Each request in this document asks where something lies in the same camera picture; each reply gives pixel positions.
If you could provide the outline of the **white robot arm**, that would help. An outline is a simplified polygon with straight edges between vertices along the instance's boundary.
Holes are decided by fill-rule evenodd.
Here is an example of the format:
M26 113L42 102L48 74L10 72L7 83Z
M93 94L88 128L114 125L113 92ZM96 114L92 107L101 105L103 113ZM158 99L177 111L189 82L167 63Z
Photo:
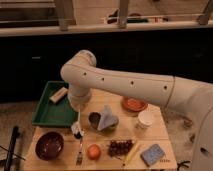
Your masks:
M72 107L90 100L92 88L144 100L195 117L197 132L190 171L213 171L213 84L175 76L100 69L81 50L61 68Z

